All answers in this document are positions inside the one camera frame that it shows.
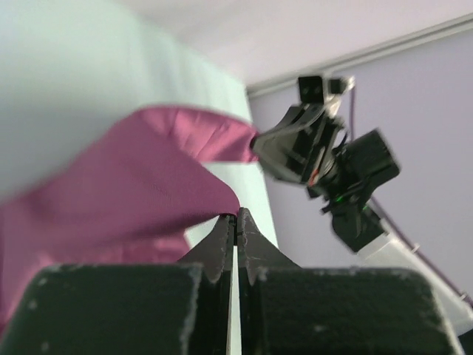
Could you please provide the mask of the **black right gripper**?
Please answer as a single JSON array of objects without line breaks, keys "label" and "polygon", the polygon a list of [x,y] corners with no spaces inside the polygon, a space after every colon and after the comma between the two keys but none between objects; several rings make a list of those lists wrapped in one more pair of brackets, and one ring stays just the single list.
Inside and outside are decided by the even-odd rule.
[{"label": "black right gripper", "polygon": [[335,164],[337,135],[345,130],[342,117],[323,114],[320,105],[290,106],[274,128],[251,141],[265,172],[277,180],[300,181],[310,196],[327,195],[324,177]]}]

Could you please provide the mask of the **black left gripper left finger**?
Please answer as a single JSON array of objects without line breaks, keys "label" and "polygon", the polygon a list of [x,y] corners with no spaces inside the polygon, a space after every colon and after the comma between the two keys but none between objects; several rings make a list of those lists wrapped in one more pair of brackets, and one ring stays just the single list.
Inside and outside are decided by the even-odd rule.
[{"label": "black left gripper left finger", "polygon": [[3,354],[228,354],[236,219],[167,264],[57,264],[27,286]]}]

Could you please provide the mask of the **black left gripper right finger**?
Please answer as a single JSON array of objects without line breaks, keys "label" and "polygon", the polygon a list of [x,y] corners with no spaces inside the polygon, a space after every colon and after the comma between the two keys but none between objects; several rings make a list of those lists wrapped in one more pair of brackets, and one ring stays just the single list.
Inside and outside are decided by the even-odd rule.
[{"label": "black left gripper right finger", "polygon": [[437,294],[405,268],[302,268],[236,219],[244,354],[462,354]]}]

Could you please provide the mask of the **magenta satin napkin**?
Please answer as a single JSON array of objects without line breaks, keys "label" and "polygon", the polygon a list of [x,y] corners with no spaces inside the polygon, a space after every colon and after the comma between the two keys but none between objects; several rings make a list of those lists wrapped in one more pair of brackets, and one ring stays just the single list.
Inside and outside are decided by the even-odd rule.
[{"label": "magenta satin napkin", "polygon": [[253,163],[256,129],[204,109],[154,106],[116,123],[62,172],[1,205],[1,322],[55,263],[167,263],[187,228],[236,214],[212,162]]}]

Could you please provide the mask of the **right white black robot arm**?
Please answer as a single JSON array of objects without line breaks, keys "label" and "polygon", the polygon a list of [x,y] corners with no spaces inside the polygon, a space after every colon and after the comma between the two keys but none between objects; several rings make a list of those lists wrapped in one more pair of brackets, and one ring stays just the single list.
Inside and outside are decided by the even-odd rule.
[{"label": "right white black robot arm", "polygon": [[396,178],[400,167],[383,135],[374,129],[353,138],[328,105],[289,108],[272,129],[257,135],[251,149],[276,180],[322,198],[338,239],[367,265],[408,268],[432,285],[455,332],[472,330],[472,299],[455,288],[375,202],[373,192]]}]

